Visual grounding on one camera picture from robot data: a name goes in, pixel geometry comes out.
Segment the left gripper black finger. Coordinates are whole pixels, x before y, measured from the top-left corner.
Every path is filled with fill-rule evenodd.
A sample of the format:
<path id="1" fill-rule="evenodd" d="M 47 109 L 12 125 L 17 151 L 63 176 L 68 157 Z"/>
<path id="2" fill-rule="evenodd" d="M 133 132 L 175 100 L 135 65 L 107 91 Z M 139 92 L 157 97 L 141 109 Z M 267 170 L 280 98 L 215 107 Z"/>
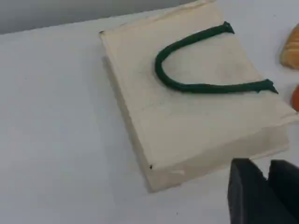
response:
<path id="1" fill-rule="evenodd" d="M 232 224 L 297 224 L 258 166 L 247 158 L 231 161 L 228 207 Z"/>
<path id="2" fill-rule="evenodd" d="M 299 168 L 285 160 L 272 160 L 268 184 L 294 216 L 299 216 Z"/>

